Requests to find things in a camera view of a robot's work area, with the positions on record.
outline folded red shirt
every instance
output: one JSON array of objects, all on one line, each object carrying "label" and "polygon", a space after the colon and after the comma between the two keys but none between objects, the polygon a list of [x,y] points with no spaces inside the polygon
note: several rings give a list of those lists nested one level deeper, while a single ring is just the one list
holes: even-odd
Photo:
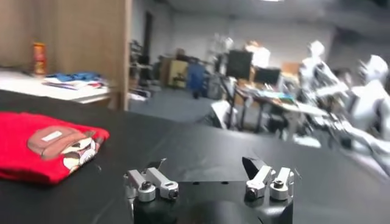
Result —
[{"label": "folded red shirt", "polygon": [[0,113],[0,177],[57,184],[92,159],[101,128],[29,113]]}]

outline ceiling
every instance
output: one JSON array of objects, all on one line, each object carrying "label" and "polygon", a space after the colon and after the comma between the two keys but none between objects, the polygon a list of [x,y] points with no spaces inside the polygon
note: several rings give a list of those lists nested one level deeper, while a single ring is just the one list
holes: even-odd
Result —
[{"label": "ceiling", "polygon": [[167,0],[179,12],[234,18],[327,23],[365,37],[390,40],[390,10],[369,0]]}]

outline black tablecloth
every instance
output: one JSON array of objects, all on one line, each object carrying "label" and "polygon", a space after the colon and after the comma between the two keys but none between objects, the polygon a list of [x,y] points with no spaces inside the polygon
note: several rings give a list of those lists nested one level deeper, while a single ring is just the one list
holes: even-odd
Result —
[{"label": "black tablecloth", "polygon": [[247,180],[241,157],[296,169],[294,223],[389,223],[389,183],[336,152],[105,108],[24,95],[1,111],[45,114],[107,129],[94,160],[58,186],[0,180],[1,223],[129,223],[122,175],[167,158],[175,181]]}]

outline blue cloth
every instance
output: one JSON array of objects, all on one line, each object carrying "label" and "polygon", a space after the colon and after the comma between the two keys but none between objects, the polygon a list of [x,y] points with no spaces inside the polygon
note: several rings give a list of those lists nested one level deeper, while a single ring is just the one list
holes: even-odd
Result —
[{"label": "blue cloth", "polygon": [[192,91],[201,91],[205,67],[199,64],[189,64],[187,73],[187,88]]},{"label": "blue cloth", "polygon": [[69,82],[75,80],[81,81],[99,81],[101,76],[93,72],[80,72],[75,74],[56,73],[53,75],[47,75],[47,78],[57,78],[61,82]]}]

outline white wall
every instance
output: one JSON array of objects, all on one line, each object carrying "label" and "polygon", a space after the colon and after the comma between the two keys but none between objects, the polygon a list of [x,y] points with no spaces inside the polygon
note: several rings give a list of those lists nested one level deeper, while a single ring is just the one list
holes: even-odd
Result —
[{"label": "white wall", "polygon": [[144,41],[146,12],[154,16],[150,56],[151,62],[155,62],[159,55],[171,49],[172,10],[170,6],[155,3],[153,0],[133,0],[130,40],[137,40],[141,45]]},{"label": "white wall", "polygon": [[173,50],[183,48],[187,55],[204,60],[213,35],[228,31],[229,24],[225,18],[175,13],[172,47]]},{"label": "white wall", "polygon": [[154,22],[152,28],[151,62],[155,62],[159,55],[171,52],[172,49],[172,19],[173,12],[165,4],[154,5]]},{"label": "white wall", "polygon": [[341,42],[335,39],[328,58],[331,68],[349,68],[355,84],[358,81],[359,61],[368,61],[372,54],[381,56],[390,62],[390,43],[374,43],[371,40],[361,38],[353,43]]},{"label": "white wall", "polygon": [[314,40],[321,41],[327,49],[326,60],[335,30],[330,26],[175,13],[172,47],[184,48],[188,55],[205,59],[208,42],[214,33],[229,33],[236,48],[242,48],[247,40],[258,40],[271,51],[269,65],[280,66],[284,61],[302,61],[307,56],[307,44]]}]

